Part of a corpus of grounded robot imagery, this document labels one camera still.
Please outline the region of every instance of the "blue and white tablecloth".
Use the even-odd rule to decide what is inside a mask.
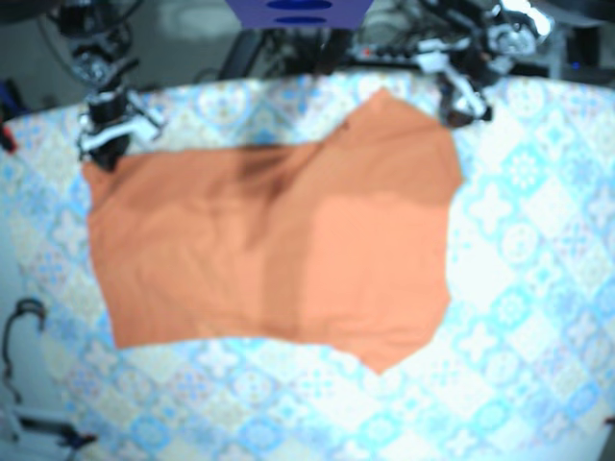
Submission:
[[[434,112],[435,87],[403,73],[181,87],[148,97],[170,122],[133,150],[320,138],[383,86]],[[12,121],[0,200],[24,289],[51,310],[48,371],[100,437],[85,459],[448,461],[597,431],[615,412],[615,93],[517,79],[491,97],[493,123],[455,132],[453,301],[383,376],[265,339],[116,351],[87,255],[78,109]]]

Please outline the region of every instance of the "patterned tablecloth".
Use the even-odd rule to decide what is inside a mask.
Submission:
[[[133,150],[320,138],[382,86],[434,111],[434,86],[401,73],[182,87],[148,98],[170,123]],[[383,376],[264,339],[116,351],[87,256],[77,108],[11,122],[21,150],[0,160],[0,197],[25,289],[51,308],[48,371],[100,436],[86,459],[454,460],[597,431],[615,411],[615,93],[521,79],[492,96],[493,123],[455,132],[454,300]]]

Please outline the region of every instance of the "purple object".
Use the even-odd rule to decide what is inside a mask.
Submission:
[[[357,29],[372,0],[227,0],[244,29]]]

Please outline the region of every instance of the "orange cloth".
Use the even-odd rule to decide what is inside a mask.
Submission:
[[[450,133],[380,91],[323,142],[86,164],[119,348],[220,336],[329,344],[377,372],[449,302]]]

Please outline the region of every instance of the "floor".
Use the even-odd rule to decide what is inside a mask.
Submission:
[[[133,18],[133,25],[134,53],[141,59],[141,66],[131,76],[137,88],[192,83],[200,70],[222,64],[239,30],[223,0],[148,0]],[[152,28],[157,32],[146,36]],[[606,30],[606,36],[615,38],[614,31]],[[50,35],[62,49],[62,39],[51,29]],[[0,48],[0,79],[14,79],[30,109],[71,105],[83,98],[84,91],[45,49],[35,21],[0,28],[0,43],[17,44]],[[615,61],[615,47],[606,48],[603,57]],[[615,437],[611,436],[602,461],[613,459]]]

